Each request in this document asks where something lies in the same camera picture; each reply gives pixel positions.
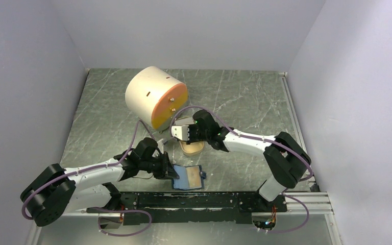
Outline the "blue leather card holder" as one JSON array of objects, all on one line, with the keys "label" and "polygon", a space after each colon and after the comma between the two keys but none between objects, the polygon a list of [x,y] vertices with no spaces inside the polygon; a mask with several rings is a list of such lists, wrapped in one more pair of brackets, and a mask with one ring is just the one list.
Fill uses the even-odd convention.
[{"label": "blue leather card holder", "polygon": [[204,172],[202,170],[202,166],[201,165],[194,165],[194,166],[198,166],[200,169],[200,176],[201,176],[201,180],[202,180],[202,186],[200,188],[189,188],[189,184],[188,184],[188,177],[187,177],[187,172],[186,172],[186,168],[187,167],[193,167],[193,166],[179,166],[174,164],[174,169],[175,171],[179,174],[179,179],[172,179],[172,189],[174,190],[197,190],[197,189],[203,189],[204,188],[204,180],[207,177],[206,172]]}]

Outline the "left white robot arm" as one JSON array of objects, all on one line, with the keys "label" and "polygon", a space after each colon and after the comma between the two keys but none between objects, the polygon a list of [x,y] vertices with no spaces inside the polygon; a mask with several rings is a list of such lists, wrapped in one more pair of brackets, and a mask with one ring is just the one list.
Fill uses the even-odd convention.
[{"label": "left white robot arm", "polygon": [[47,226],[61,215],[82,209],[125,210],[115,182],[135,177],[140,171],[155,179],[179,179],[168,153],[152,138],[144,138],[113,158],[85,167],[49,165],[20,195],[22,214],[37,226]]}]

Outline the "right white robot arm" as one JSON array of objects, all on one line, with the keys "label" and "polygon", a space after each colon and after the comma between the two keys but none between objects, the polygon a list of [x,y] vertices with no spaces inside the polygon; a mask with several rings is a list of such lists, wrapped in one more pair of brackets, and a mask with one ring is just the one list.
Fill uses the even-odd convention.
[{"label": "right white robot arm", "polygon": [[311,158],[289,133],[245,133],[220,126],[206,110],[197,111],[192,118],[194,122],[183,131],[182,139],[187,143],[205,141],[218,151],[246,153],[266,161],[271,176],[257,190],[255,205],[260,211],[268,211],[278,195],[295,188],[311,166]]}]

